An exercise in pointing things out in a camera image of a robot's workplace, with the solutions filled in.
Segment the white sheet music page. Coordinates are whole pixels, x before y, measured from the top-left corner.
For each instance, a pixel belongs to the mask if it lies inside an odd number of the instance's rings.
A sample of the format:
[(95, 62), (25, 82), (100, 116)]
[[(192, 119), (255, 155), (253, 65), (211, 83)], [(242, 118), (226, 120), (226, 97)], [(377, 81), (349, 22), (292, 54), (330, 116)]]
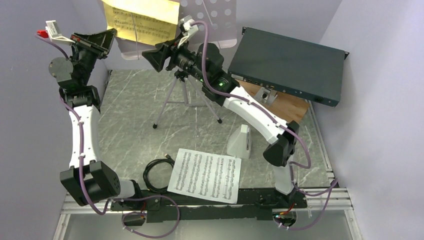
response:
[(242, 160), (180, 148), (167, 191), (202, 200), (236, 204)]

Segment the yellow sheet music book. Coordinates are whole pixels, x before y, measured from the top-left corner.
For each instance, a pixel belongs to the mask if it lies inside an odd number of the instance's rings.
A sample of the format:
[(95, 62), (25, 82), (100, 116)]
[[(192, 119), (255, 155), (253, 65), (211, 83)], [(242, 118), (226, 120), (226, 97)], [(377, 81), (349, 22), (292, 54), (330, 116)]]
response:
[(173, 0), (104, 0), (108, 29), (117, 37), (142, 44), (172, 40), (176, 36), (180, 3)]

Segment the white metronome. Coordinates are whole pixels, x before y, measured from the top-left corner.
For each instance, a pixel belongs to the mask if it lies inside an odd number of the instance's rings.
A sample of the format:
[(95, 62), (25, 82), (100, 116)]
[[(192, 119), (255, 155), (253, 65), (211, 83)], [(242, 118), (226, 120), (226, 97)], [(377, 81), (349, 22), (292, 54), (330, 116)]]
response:
[(251, 152), (251, 128), (247, 124), (242, 124), (228, 138), (226, 153), (229, 156), (247, 160), (250, 158)]

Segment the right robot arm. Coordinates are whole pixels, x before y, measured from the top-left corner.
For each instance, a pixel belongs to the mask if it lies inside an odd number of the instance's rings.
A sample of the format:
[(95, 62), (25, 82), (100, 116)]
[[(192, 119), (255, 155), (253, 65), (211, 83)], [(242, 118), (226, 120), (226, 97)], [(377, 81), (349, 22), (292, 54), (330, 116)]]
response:
[(209, 100), (236, 113), (254, 127), (268, 142), (262, 155), (273, 166), (276, 203), (287, 208), (295, 201), (295, 183), (289, 164), (294, 157), (298, 123), (275, 116), (225, 72), (222, 68), (224, 57), (214, 43), (201, 44), (194, 52), (188, 49), (187, 43), (178, 47), (177, 43), (166, 41), (141, 55), (157, 72), (177, 67), (200, 81)]

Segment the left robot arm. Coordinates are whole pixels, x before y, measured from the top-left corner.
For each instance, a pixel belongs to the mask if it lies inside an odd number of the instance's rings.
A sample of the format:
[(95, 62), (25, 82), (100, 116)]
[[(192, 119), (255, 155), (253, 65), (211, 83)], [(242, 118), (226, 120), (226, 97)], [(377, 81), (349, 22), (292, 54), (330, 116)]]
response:
[(80, 206), (119, 199), (129, 209), (137, 210), (144, 203), (137, 182), (121, 179), (100, 159), (101, 99), (98, 89), (88, 84), (97, 60), (108, 56), (116, 35), (114, 28), (93, 34), (73, 33), (67, 39), (72, 54), (49, 63), (49, 73), (58, 83), (60, 100), (72, 125), (71, 159), (59, 179)]

